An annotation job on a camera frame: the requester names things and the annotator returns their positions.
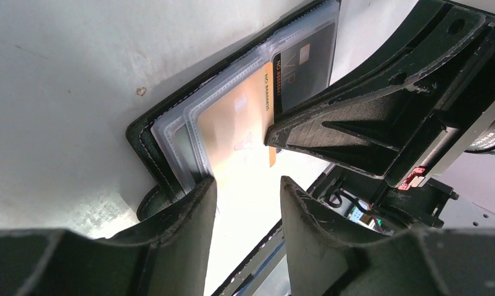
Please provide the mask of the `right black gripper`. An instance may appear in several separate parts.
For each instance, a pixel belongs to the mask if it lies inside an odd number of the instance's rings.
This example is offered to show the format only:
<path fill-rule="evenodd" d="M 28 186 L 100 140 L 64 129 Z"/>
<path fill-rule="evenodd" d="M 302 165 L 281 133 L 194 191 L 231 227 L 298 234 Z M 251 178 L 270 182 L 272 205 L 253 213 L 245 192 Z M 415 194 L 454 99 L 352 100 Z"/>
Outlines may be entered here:
<path fill-rule="evenodd" d="M 342 1 L 331 86 L 265 142 L 402 190 L 495 155 L 495 15 L 447 1 Z"/>

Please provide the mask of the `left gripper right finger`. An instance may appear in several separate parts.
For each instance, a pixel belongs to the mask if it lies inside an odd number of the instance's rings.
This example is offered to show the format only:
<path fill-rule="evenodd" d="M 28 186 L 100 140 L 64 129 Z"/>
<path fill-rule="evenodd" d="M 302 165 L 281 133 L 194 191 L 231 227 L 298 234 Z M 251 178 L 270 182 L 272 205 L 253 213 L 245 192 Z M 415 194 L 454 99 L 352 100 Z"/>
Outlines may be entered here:
<path fill-rule="evenodd" d="M 281 215 L 293 295 L 495 295 L 495 228 L 359 226 L 283 176 Z"/>

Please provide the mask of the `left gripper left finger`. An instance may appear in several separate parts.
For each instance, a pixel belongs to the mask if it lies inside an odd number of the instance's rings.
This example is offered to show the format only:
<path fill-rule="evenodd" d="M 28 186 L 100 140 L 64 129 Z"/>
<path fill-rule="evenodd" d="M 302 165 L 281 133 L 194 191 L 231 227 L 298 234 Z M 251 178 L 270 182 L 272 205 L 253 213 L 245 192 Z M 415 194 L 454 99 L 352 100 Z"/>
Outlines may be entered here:
<path fill-rule="evenodd" d="M 108 239 L 68 229 L 0 230 L 0 295 L 202 295 L 214 178 Z"/>

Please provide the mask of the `black leather card holder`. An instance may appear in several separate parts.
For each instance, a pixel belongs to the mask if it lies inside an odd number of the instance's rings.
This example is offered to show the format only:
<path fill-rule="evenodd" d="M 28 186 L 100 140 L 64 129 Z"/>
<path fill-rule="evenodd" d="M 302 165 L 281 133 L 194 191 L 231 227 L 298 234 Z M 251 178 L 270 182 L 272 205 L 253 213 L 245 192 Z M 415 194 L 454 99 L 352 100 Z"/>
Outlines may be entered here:
<path fill-rule="evenodd" d="M 126 137 L 156 180 L 136 215 L 145 220 L 213 176 L 220 187 L 275 163 L 264 143 L 285 111 L 331 81 L 340 1 L 313 1 L 148 110 Z"/>

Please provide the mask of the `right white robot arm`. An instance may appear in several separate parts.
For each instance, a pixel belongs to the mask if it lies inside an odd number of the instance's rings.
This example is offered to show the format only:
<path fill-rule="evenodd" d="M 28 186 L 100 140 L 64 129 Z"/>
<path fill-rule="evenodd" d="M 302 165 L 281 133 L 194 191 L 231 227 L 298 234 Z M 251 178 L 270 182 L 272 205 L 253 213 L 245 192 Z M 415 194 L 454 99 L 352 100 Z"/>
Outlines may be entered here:
<path fill-rule="evenodd" d="M 274 55 L 267 145 L 333 164 L 309 188 L 390 228 L 440 228 L 453 189 L 436 177 L 462 154 L 495 155 L 495 14 L 419 1 L 368 59 L 330 82 L 336 27 Z"/>

